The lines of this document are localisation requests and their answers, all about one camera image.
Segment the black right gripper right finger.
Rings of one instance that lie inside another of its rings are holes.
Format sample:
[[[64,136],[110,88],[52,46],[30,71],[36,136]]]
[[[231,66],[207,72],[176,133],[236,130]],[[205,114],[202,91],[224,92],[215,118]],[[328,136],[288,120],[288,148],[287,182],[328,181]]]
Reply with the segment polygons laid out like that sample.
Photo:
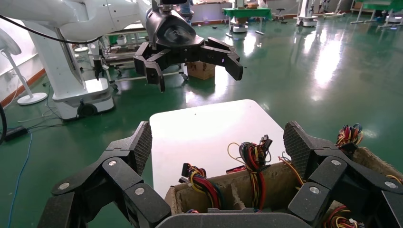
[[[283,134],[286,153],[305,180],[288,205],[304,224],[317,227],[332,202],[352,212],[367,228],[403,225],[403,186],[351,160],[329,140],[308,135],[296,121]]]

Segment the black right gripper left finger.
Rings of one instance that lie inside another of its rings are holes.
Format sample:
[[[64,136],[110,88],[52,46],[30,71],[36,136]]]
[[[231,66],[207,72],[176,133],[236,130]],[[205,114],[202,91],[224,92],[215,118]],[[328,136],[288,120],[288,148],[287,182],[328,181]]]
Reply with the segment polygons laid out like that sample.
[[[152,130],[142,121],[132,136],[111,142],[94,163],[53,187],[38,227],[86,228],[110,203],[133,227],[156,227],[172,212],[141,176],[151,148]]]

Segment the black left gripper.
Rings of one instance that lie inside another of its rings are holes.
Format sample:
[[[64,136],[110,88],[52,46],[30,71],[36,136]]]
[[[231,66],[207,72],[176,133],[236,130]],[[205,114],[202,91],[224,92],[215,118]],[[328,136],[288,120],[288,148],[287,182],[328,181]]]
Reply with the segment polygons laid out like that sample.
[[[143,42],[134,55],[135,71],[147,83],[165,92],[163,70],[169,65],[201,61],[224,67],[234,80],[240,81],[244,67],[235,47],[216,38],[197,35],[176,11],[151,9],[146,17],[150,42]]]

